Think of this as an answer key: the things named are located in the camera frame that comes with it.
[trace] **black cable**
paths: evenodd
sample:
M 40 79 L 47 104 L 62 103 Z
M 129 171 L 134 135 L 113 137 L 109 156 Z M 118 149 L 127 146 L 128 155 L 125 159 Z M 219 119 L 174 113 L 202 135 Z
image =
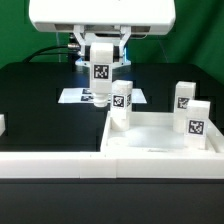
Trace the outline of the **black cable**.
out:
M 68 48 L 67 45 L 61 45 L 61 46 L 51 46 L 51 47 L 46 47 L 41 50 L 36 51 L 35 53 L 31 54 L 30 56 L 26 57 L 22 62 L 23 63 L 29 63 L 34 57 L 40 55 L 41 53 L 45 51 L 50 51 L 50 50 L 55 50 L 55 49 L 62 49 L 62 48 Z
M 52 52 L 52 53 L 40 53 L 40 54 L 37 54 L 35 56 L 33 56 L 32 58 L 29 58 L 29 60 L 27 60 L 26 62 L 24 63 L 29 63 L 34 57 L 37 57 L 37 56 L 45 56 L 45 55 L 75 55 L 75 56 L 78 56 L 77 52 L 67 52 L 67 53 L 63 53 L 63 52 Z

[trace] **white rectangular block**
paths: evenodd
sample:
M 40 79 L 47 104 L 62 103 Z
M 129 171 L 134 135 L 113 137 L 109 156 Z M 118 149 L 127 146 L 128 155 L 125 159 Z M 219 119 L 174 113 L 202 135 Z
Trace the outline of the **white rectangular block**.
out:
M 4 115 L 0 114 L 0 136 L 3 134 L 5 131 L 5 118 Z
M 178 133 L 184 133 L 187 104 L 194 99 L 195 89 L 194 82 L 178 82 L 176 85 L 173 130 Z
M 90 48 L 90 91 L 93 103 L 105 107 L 112 87 L 112 43 L 92 43 Z
M 190 100 L 187 105 L 187 117 L 208 119 L 210 110 L 210 102 Z
M 116 80 L 112 84 L 111 94 L 111 127 L 115 131 L 129 129 L 129 114 L 132 108 L 131 81 Z
M 190 100 L 187 106 L 184 145 L 205 149 L 210 102 Z

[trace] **white cube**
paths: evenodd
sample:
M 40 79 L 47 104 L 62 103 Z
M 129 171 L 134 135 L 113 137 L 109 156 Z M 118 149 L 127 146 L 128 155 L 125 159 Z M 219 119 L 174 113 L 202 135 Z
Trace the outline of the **white cube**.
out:
M 112 85 L 112 93 L 129 95 L 132 93 L 132 88 L 132 81 L 116 80 Z
M 187 148 L 205 149 L 210 102 L 190 100 L 187 106 L 184 145 Z
M 196 83 L 179 81 L 176 85 L 176 95 L 178 96 L 195 96 Z

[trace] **white platform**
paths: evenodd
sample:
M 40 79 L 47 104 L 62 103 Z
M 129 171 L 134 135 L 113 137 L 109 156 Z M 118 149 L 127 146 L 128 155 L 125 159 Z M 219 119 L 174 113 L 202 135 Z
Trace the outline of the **white platform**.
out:
M 157 124 L 158 129 L 154 130 L 160 142 L 152 141 L 153 147 L 149 147 L 145 141 L 140 148 L 133 145 L 131 149 L 120 147 L 117 150 L 106 145 L 111 134 L 107 130 L 102 142 L 106 147 L 104 152 L 1 152 L 0 178 L 224 179 L 224 137 L 211 122 L 207 150 L 185 150 L 181 148 L 180 136 L 177 144 L 169 142 L 166 147 L 162 142 L 165 133 L 170 134 L 170 139 L 175 136 L 169 129 L 172 114 L 136 112 L 132 115 L 132 125 L 139 122 L 146 127 Z

